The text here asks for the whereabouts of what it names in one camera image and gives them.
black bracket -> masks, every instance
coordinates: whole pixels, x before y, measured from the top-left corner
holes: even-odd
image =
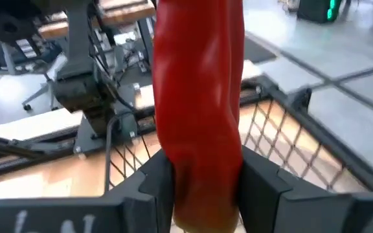
[[[241,89],[254,90],[258,100],[271,98],[271,90],[279,90],[277,83],[271,81],[267,76],[249,78],[241,82]]]
[[[311,98],[311,88],[302,87],[296,93],[290,94],[288,97],[289,105],[295,109],[308,109]]]
[[[20,140],[11,140],[10,145],[22,148],[24,150],[31,150],[37,153],[41,152],[43,154],[50,154],[64,148],[68,148],[74,145],[74,141],[67,142],[29,142]]]

concrete floor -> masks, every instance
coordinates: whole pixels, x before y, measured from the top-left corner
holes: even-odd
[[[245,28],[282,55],[260,69],[287,93],[312,86],[310,113],[373,165],[373,3],[347,9],[337,23],[316,25],[285,14],[275,0],[244,0]],[[0,77],[0,124],[49,111],[45,96],[29,113],[20,104],[43,82],[38,75]]]

wire mesh basket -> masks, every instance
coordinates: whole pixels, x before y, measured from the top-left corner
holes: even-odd
[[[242,144],[294,176],[329,192],[372,192],[373,169],[337,140],[307,112],[311,91],[285,95],[268,78],[243,84],[257,96],[240,110]],[[154,116],[138,122],[154,123]],[[139,169],[161,149],[156,133],[133,138],[107,156],[109,189]],[[174,224],[171,232],[183,232]],[[245,232],[242,221],[236,232]]]

wooden table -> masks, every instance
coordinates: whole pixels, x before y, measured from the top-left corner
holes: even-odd
[[[245,61],[243,79],[250,78],[252,76],[261,75],[260,71],[250,61]],[[141,88],[141,93],[136,97],[135,106],[138,108],[153,105],[153,92],[152,86],[146,86]],[[253,113],[255,105],[250,105],[240,110],[240,125],[239,132],[244,142],[247,134],[249,133],[250,125],[253,124]],[[258,104],[258,107],[263,111],[267,112],[269,109],[269,101]],[[80,123],[82,114],[75,113],[70,114],[65,109],[45,113],[38,116],[32,116],[25,118],[17,122],[0,126],[0,137],[6,137],[9,139],[29,139],[38,135],[50,133],[60,129],[77,126]],[[284,110],[276,103],[271,108],[269,119],[278,126],[283,119]],[[259,126],[262,126],[265,117],[258,114],[254,117],[254,122]],[[299,124],[292,119],[287,117],[284,122],[282,132],[287,137],[295,137],[299,129]],[[276,135],[276,130],[272,123],[266,124],[264,135],[273,140]],[[250,130],[250,136],[255,139],[260,138],[261,133],[253,127]],[[159,141],[155,133],[150,133],[144,136],[146,145],[149,152],[153,155],[156,151],[161,149]],[[310,136],[306,131],[302,131],[300,138],[297,141],[296,147],[299,148],[307,157],[311,157],[316,150],[318,143],[315,139]],[[254,149],[254,144],[248,142],[247,147]],[[287,153],[289,145],[286,144],[282,137],[279,137],[275,148],[281,153]],[[117,148],[119,151],[127,150],[123,147]],[[140,162],[146,162],[148,160],[148,154],[140,139],[134,139],[133,145],[128,147],[133,151]],[[267,153],[270,146],[266,139],[262,138],[260,141],[260,147],[258,151]],[[124,160],[117,153],[113,152],[111,156],[112,161],[121,170],[124,169]],[[277,153],[272,153],[271,158],[273,162],[280,164],[282,161],[277,156]],[[126,165],[130,164],[131,167],[139,167],[141,164],[139,161],[133,161],[133,157],[126,153]],[[90,156],[86,160],[81,160],[78,156],[68,157],[59,161],[53,161],[47,164],[41,164],[31,168],[27,168],[18,172],[0,176],[0,199],[1,198],[20,198],[20,197],[75,197],[75,196],[100,196],[103,194],[104,181],[105,181],[105,156],[104,152],[100,152],[97,155]],[[301,166],[302,163],[297,160],[296,156],[290,158],[289,161],[297,172],[304,169]],[[321,172],[325,175],[332,175],[340,168],[340,164],[333,159],[333,157],[326,151],[322,150],[319,153],[319,158],[315,162],[315,166],[321,169]],[[130,166],[126,166],[127,176],[133,173]],[[362,187],[353,179],[350,174],[346,176],[342,183],[338,184],[338,191],[358,191],[363,190]],[[317,177],[312,174],[308,174],[306,177],[310,182],[324,188],[323,184]],[[114,184],[122,182],[123,176],[116,170],[111,168],[111,181]],[[182,232],[179,229],[174,229],[171,232]],[[236,232],[244,232],[243,229],[238,229]]]
[[[152,17],[155,8],[150,0],[100,0],[100,6],[104,9],[103,21],[105,25],[122,25],[136,22],[139,19]],[[65,14],[56,19],[66,19]],[[93,20],[94,26],[98,26],[97,20]],[[61,38],[67,35],[68,23],[59,22],[45,25],[39,29],[45,39]]]

black metal frame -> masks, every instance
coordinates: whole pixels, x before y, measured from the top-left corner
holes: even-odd
[[[246,83],[242,84],[242,89],[250,89]],[[252,104],[260,100],[260,96],[255,94],[246,95],[240,98],[241,105]],[[144,109],[139,109],[134,113],[137,120],[142,120],[144,118],[149,118],[154,116],[155,108],[154,106],[145,107]],[[63,129],[54,133],[49,133],[39,137],[34,137],[24,141],[18,140],[7,140],[0,138],[0,159],[3,159],[10,155],[17,155],[18,159],[13,159],[11,161],[0,162],[0,175],[14,172],[23,168],[28,168],[29,166],[38,165],[45,162],[50,162],[56,159],[71,156],[75,153],[74,142],[77,137],[79,126]],[[138,129],[138,135],[142,136],[147,133],[155,131],[155,125],[153,122],[148,122],[142,124]],[[58,143],[68,142],[61,150],[58,149]],[[16,147],[13,144],[22,145],[22,147]],[[35,144],[44,143],[44,151],[29,151],[32,147],[35,149]],[[28,154],[31,153],[34,156],[29,158]]]
[[[242,87],[255,90],[255,102],[274,100],[279,103],[373,191],[373,169],[307,113],[311,95],[308,88],[286,96],[266,77],[245,80]],[[152,117],[153,110],[150,108],[148,114],[136,114],[141,118]],[[139,134],[150,131],[151,127],[140,130]],[[107,153],[106,166],[109,167],[110,156]],[[243,157],[238,206],[247,232],[373,230],[373,192],[334,194],[298,179],[269,161],[268,157],[246,147],[243,147]],[[172,165],[161,150],[124,182],[99,198],[0,200],[0,232],[15,228],[17,232],[77,229],[78,232],[167,233],[171,227],[174,203],[172,172]],[[106,190],[109,180],[107,173]]]

